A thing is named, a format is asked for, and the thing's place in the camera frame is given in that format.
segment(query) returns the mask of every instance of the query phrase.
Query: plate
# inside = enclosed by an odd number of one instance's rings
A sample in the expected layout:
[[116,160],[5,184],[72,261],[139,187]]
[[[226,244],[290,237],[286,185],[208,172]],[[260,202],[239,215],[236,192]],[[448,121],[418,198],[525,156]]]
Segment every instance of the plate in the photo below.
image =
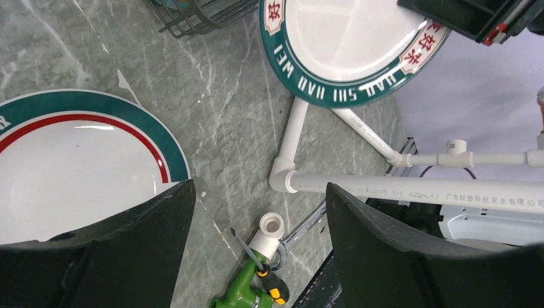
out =
[[117,96],[52,90],[0,104],[0,244],[46,241],[190,177],[152,114]]
[[390,95],[450,33],[396,0],[260,0],[259,14],[264,50],[280,81],[327,108]]

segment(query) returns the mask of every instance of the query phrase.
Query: red chinese characters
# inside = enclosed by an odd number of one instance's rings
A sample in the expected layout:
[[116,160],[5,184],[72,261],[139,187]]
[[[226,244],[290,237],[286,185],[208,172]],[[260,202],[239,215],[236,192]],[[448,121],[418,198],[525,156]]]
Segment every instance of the red chinese characters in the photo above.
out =
[[439,24],[438,22],[436,21],[433,21],[432,24],[430,24],[428,27],[427,27],[427,30],[433,30],[434,33],[437,33],[438,31],[440,31],[440,29],[444,28],[444,25],[442,24]]
[[268,5],[268,19],[275,21],[276,19],[279,19],[280,16],[280,4],[276,3],[276,1],[272,2]]
[[418,64],[420,62],[421,53],[416,52],[415,49],[412,49],[405,57],[404,60],[408,60],[408,64]]
[[434,36],[426,33],[423,34],[423,38],[418,42],[421,48],[427,51],[430,51],[434,43],[436,43],[436,40],[434,40]]

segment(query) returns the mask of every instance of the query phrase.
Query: screwdriver shaft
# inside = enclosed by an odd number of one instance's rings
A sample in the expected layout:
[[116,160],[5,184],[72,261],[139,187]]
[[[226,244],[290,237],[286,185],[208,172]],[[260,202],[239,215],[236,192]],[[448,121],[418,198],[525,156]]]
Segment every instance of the screwdriver shaft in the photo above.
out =
[[261,273],[265,272],[266,268],[262,265],[262,263],[259,261],[259,258],[257,258],[257,256],[254,254],[253,250],[251,250],[251,248],[246,244],[246,242],[244,242],[244,240],[241,239],[238,236],[238,234],[236,234],[236,230],[234,230],[234,228],[231,228],[230,233],[232,233],[234,238],[238,241],[238,243],[240,243],[242,248],[244,248],[244,251],[250,256],[250,258],[253,260],[253,262],[257,265],[257,267],[259,268],[259,271]]

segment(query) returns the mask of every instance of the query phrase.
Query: red latch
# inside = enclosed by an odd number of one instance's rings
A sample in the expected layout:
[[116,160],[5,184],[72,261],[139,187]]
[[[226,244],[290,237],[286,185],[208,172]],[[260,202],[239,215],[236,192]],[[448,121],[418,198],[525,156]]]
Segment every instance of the red latch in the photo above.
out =
[[486,40],[482,42],[482,44],[484,44],[485,46],[493,45],[493,40],[495,39],[495,37],[497,37],[499,33],[505,32],[506,28],[508,28],[506,24],[503,24],[503,23],[498,24],[497,27],[493,30],[493,32],[489,34]]

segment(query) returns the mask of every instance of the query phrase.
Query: red stripe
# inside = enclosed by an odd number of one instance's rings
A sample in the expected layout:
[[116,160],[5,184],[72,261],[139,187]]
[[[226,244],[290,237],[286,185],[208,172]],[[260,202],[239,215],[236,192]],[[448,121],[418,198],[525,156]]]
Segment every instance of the red stripe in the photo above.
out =
[[146,148],[151,152],[153,158],[155,158],[155,161],[157,162],[157,166],[160,170],[162,182],[168,183],[168,174],[166,172],[166,166],[164,165],[164,162],[162,161],[160,154],[158,153],[157,149],[152,145],[152,143],[147,138],[145,138],[145,136],[143,136],[140,132],[128,126],[127,124],[124,124],[117,120],[110,119],[108,117],[103,117],[100,115],[92,115],[92,114],[56,115],[54,117],[48,117],[47,119],[41,119],[39,121],[30,123],[29,125],[23,126],[19,128],[18,130],[12,132],[6,138],[1,140],[0,153],[2,153],[2,151],[4,151],[7,147],[9,147],[10,144],[14,143],[17,139],[21,138],[27,133],[30,133],[34,130],[37,130],[47,125],[61,123],[61,122],[68,122],[68,121],[94,121],[94,122],[109,124],[117,128],[120,128],[128,132],[129,134],[133,135],[134,137],[138,138],[138,140],[140,140],[140,142],[143,143],[146,146]]

